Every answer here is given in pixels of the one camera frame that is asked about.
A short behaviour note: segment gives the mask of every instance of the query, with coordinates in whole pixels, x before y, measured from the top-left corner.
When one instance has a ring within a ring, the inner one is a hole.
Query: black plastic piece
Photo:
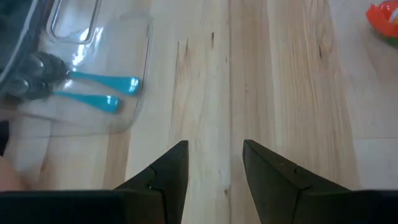
[[[350,191],[252,140],[243,161],[261,223],[398,223],[397,191]]]
[[[182,141],[115,190],[0,193],[0,223],[181,223],[187,185]]]
[[[0,156],[4,155],[10,136],[9,121],[0,121]]]

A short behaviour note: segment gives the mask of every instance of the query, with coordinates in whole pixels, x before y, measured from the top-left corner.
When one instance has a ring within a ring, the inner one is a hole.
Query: orange object
[[[366,13],[369,23],[386,37],[398,37],[398,0],[371,4]]]

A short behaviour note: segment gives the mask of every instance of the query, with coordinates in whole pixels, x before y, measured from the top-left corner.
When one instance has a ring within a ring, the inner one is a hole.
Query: clear plastic container
[[[152,31],[134,1],[1,0],[0,22],[0,119],[13,133],[113,133],[134,122]]]

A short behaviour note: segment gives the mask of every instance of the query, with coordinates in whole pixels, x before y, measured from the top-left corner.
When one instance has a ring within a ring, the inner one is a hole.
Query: wooden floor
[[[351,189],[396,189],[398,50],[371,31],[371,3],[135,0],[154,32],[131,130],[13,139],[6,157],[35,189],[110,189],[188,139],[184,223],[259,223],[243,139]]]

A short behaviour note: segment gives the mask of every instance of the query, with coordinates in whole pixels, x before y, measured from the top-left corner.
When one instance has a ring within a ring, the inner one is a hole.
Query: teal handle
[[[116,113],[121,104],[121,100],[117,96],[83,95],[61,91],[56,91],[55,94],[77,100],[107,113]]]
[[[141,81],[137,77],[109,77],[83,72],[70,72],[69,75],[71,78],[81,78],[98,82],[126,95],[138,94],[141,85]]]

